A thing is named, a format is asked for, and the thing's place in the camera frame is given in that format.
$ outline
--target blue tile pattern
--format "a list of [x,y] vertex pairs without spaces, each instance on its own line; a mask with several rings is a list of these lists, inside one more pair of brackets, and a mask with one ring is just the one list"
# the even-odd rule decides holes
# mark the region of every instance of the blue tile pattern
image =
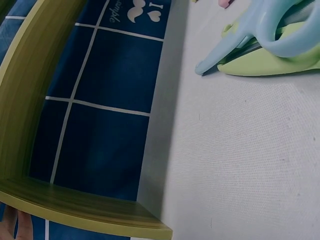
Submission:
[[5,19],[0,26],[0,63],[3,61],[7,50],[18,32],[23,20]]
[[16,0],[8,16],[26,17],[37,0]]
[[75,98],[150,113],[162,44],[98,30]]
[[[9,16],[25,17],[35,2],[17,0]],[[47,93],[31,177],[48,182],[56,173],[56,185],[137,198],[170,4],[171,0],[88,0]],[[0,63],[21,23],[7,19],[0,27]],[[54,171],[56,153],[60,154]],[[45,240],[45,220],[33,216],[32,221],[34,239]],[[129,239],[54,222],[47,230],[49,240]]]
[[30,177],[49,182],[68,103],[46,100],[33,146]]
[[73,104],[54,183],[135,201],[148,122],[147,116]]
[[70,98],[94,32],[90,27],[73,28],[56,67],[48,96]]

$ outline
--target wooden shelf board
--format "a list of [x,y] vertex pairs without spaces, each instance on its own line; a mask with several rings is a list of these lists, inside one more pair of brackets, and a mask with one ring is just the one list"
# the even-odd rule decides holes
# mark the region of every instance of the wooden shelf board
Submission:
[[172,238],[172,230],[137,202],[84,193],[32,178],[1,180],[0,199],[29,214],[75,228],[136,238]]

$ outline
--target white tablecloth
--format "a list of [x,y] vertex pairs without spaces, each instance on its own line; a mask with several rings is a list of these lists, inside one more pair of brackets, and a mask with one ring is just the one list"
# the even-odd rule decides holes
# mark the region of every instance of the white tablecloth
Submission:
[[174,240],[320,238],[319,72],[194,73],[249,3],[172,3],[138,201]]

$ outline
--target scissors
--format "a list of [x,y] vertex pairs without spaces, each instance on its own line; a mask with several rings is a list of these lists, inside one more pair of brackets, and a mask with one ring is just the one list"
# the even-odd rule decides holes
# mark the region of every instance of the scissors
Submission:
[[226,37],[197,64],[195,73],[202,75],[252,38],[256,38],[263,48],[281,58],[292,58],[314,48],[320,43],[320,0],[315,0],[309,18],[298,31],[285,38],[275,39],[282,17],[292,6],[302,1],[252,0],[248,9],[233,24],[224,28]]

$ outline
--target green wooden shelf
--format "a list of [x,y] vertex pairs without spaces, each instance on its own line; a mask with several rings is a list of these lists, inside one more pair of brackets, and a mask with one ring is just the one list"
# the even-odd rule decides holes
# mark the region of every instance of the green wooden shelf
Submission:
[[[13,2],[7,0],[6,6]],[[5,9],[1,3],[0,13]],[[45,96],[85,3],[86,0],[37,0],[0,66],[0,202],[79,229],[170,240],[172,230],[137,202],[27,177]]]

